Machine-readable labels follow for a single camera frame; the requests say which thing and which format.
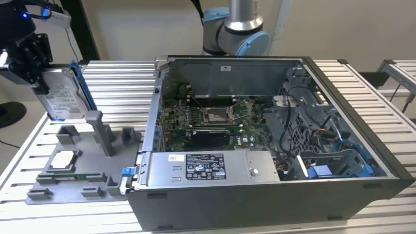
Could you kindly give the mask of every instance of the black cable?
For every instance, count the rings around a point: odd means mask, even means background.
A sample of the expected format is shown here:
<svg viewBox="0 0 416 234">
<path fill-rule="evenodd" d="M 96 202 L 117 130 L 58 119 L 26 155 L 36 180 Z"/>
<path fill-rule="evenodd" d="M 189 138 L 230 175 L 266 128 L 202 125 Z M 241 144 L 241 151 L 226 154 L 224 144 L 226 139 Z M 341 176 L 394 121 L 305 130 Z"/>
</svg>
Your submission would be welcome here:
<svg viewBox="0 0 416 234">
<path fill-rule="evenodd" d="M 394 98 L 400 86 L 401 86 L 401 84 L 397 85 L 397 88 L 396 88 L 396 90 L 394 90 L 394 92 L 393 92 L 393 94 L 392 94 L 392 96 L 390 96 L 390 98 L 389 98 L 389 102 L 390 102 L 392 99 Z"/>
<path fill-rule="evenodd" d="M 4 142 L 2 140 L 0 140 L 0 143 L 20 149 L 20 147 L 17 145 L 9 144 L 9 143 Z"/>
<path fill-rule="evenodd" d="M 204 26 L 204 12 L 202 12 L 202 8 L 201 8 L 201 3 L 200 3 L 200 0 L 190 0 L 194 8 L 196 8 L 196 11 L 200 15 L 200 19 L 201 19 L 201 24 Z"/>
<path fill-rule="evenodd" d="M 325 120 L 324 120 L 322 124 L 318 126 L 318 128 L 325 128 L 325 125 L 326 125 L 328 121 L 330 120 L 330 118 L 332 118 L 332 115 L 328 115 L 328 117 L 325 118 Z"/>
<path fill-rule="evenodd" d="M 405 112 L 405 110 L 408 109 L 408 106 L 409 106 L 409 103 L 406 102 L 406 103 L 404 104 L 404 107 L 402 107 L 401 113 L 404 113 L 404 112 Z"/>
<path fill-rule="evenodd" d="M 280 135 L 280 139 L 278 139 L 278 147 L 280 149 L 282 150 L 282 152 L 289 156 L 289 157 L 293 157 L 292 153 L 290 153 L 290 149 L 289 150 L 285 150 L 282 148 L 282 140 L 284 140 L 284 136 L 286 134 L 286 129 L 288 129 L 288 125 L 289 125 L 289 122 L 290 122 L 290 109 L 292 109 L 292 106 L 290 106 L 290 102 L 288 100 L 288 97 L 289 97 L 289 92 L 292 89 L 294 88 L 300 88 L 300 89 L 306 89 L 309 90 L 310 92 L 313 92 L 312 89 L 304 87 L 304 86 L 293 86 L 288 89 L 288 91 L 285 92 L 285 99 L 286 99 L 286 116 L 285 116 L 285 125 L 284 125 L 284 130 L 281 132 L 281 135 Z"/>
<path fill-rule="evenodd" d="M 70 49 L 72 49 L 73 55 L 76 56 L 77 63 L 78 63 L 78 56 L 77 56 L 77 54 L 76 54 L 76 50 L 73 49 L 73 46 L 72 46 L 72 42 L 70 42 L 70 38 L 69 38 L 68 29 L 65 29 L 65 32 L 66 32 L 66 37 L 68 37 L 69 46 L 70 46 Z"/>
</svg>

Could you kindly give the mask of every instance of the cable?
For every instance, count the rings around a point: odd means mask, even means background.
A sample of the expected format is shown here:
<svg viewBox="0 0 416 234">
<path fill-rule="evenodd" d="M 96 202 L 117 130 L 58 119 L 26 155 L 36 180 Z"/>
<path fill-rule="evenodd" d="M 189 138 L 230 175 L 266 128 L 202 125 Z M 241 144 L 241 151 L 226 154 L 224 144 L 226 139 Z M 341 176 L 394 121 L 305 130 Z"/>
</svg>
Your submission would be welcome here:
<svg viewBox="0 0 416 234">
<path fill-rule="evenodd" d="M 70 49 L 72 49 L 73 55 L 74 55 L 74 56 L 76 56 L 76 58 L 77 58 L 77 63 L 78 63 L 78 56 L 77 56 L 77 54 L 76 54 L 76 50 L 73 49 L 73 46 L 72 46 L 72 42 L 70 42 L 70 39 L 69 39 L 68 29 L 65 29 L 65 32 L 66 32 L 66 37 L 68 37 L 69 46 L 70 46 Z"/>
<path fill-rule="evenodd" d="M 409 106 L 409 103 L 406 102 L 406 103 L 404 104 L 404 107 L 402 107 L 401 113 L 404 113 L 404 112 L 405 112 L 405 110 L 408 109 L 408 106 Z"/>
<path fill-rule="evenodd" d="M 66 33 L 66 38 L 68 38 L 68 42 L 69 42 L 69 46 L 70 46 L 70 49 L 72 49 L 72 52 L 73 52 L 73 55 L 76 56 L 76 59 L 77 59 L 77 63 L 78 63 L 78 56 L 76 54 L 76 50 L 73 49 L 73 46 L 72 46 L 72 42 L 70 42 L 70 37 L 69 37 L 69 32 L 68 32 L 68 29 L 65 29 L 65 33 Z"/>
<path fill-rule="evenodd" d="M 393 94 L 392 94 L 392 96 L 390 96 L 390 98 L 389 98 L 389 102 L 390 102 L 392 99 L 394 98 L 400 86 L 401 86 L 401 84 L 397 85 L 397 88 L 396 88 L 396 90 L 394 90 L 394 92 L 393 92 Z"/>
<path fill-rule="evenodd" d="M 289 92 L 292 89 L 294 88 L 301 88 L 301 89 L 306 89 L 312 92 L 312 90 L 304 86 L 293 86 L 288 89 L 288 91 L 285 92 L 285 99 L 286 99 L 286 116 L 285 116 L 285 125 L 284 125 L 284 130 L 281 132 L 281 135 L 280 135 L 280 139 L 278 139 L 278 147 L 280 149 L 282 150 L 282 152 L 289 156 L 289 157 L 293 157 L 292 153 L 290 153 L 290 149 L 289 150 L 285 150 L 284 147 L 282 147 L 282 140 L 284 140 L 284 136 L 286 134 L 286 129 L 288 129 L 288 124 L 290 122 L 290 109 L 292 109 L 292 106 L 290 106 L 290 102 L 288 100 L 288 96 L 289 96 Z"/>
<path fill-rule="evenodd" d="M 17 145 L 9 144 L 9 143 L 4 142 L 2 140 L 0 140 L 0 143 L 20 149 L 20 147 Z"/>
<path fill-rule="evenodd" d="M 324 128 L 325 127 L 325 125 L 326 125 L 328 121 L 330 120 L 330 118 L 332 118 L 332 115 L 328 115 L 328 117 L 325 118 L 325 120 L 324 120 L 322 124 L 318 126 L 318 128 Z"/>
<path fill-rule="evenodd" d="M 366 160 L 366 156 L 365 156 L 365 153 L 364 153 L 362 148 L 361 148 L 356 143 L 353 143 L 353 142 L 349 141 L 349 140 L 342 140 L 342 141 L 340 141 L 340 142 L 337 142 L 337 143 L 333 145 L 333 147 L 332 147 L 332 151 L 336 152 L 337 147 L 338 147 L 341 144 L 344 144 L 344 143 L 350 144 L 350 145 L 358 150 L 360 155 L 361 155 L 361 157 L 364 158 L 364 160 Z"/>
<path fill-rule="evenodd" d="M 193 3 L 193 6 L 196 8 L 196 11 L 200 15 L 200 19 L 201 19 L 201 24 L 204 26 L 204 12 L 202 12 L 202 8 L 201 8 L 201 3 L 200 0 L 190 0 L 190 2 Z"/>
</svg>

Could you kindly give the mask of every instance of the motherboard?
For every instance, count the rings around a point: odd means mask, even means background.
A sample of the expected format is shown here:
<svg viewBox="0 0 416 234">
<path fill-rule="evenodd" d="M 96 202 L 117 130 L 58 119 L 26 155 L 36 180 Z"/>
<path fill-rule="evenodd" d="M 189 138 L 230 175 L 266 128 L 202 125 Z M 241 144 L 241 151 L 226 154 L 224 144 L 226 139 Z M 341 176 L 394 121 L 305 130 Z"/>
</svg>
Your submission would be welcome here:
<svg viewBox="0 0 416 234">
<path fill-rule="evenodd" d="M 168 99 L 162 106 L 166 152 L 234 150 L 276 151 L 254 97 Z"/>
</svg>

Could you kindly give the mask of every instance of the blue latch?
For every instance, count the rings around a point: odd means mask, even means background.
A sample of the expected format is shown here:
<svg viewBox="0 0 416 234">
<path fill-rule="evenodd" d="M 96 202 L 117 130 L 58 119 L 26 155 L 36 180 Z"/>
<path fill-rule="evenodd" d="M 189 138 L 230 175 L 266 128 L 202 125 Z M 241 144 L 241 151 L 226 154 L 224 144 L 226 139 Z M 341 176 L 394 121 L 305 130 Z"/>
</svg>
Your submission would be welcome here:
<svg viewBox="0 0 416 234">
<path fill-rule="evenodd" d="M 134 176 L 134 172 L 136 172 L 136 169 L 132 168 L 132 167 L 125 167 L 122 168 L 121 170 L 121 176 L 122 177 L 133 177 Z"/>
</svg>

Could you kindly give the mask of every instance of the blue tab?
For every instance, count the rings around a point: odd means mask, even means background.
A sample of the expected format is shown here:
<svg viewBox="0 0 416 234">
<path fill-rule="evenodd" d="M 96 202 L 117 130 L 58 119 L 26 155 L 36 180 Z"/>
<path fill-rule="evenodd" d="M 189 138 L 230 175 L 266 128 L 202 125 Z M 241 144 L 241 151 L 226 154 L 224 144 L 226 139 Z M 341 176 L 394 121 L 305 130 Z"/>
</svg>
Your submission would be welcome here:
<svg viewBox="0 0 416 234">
<path fill-rule="evenodd" d="M 136 169 L 134 169 L 134 168 L 125 167 L 125 168 L 122 168 L 122 170 L 121 170 L 121 176 L 133 177 L 133 176 L 134 176 L 134 172 L 136 172 Z"/>
<path fill-rule="evenodd" d="M 228 7 L 214 7 L 205 11 L 202 21 L 220 20 L 225 18 L 229 14 Z"/>
</svg>

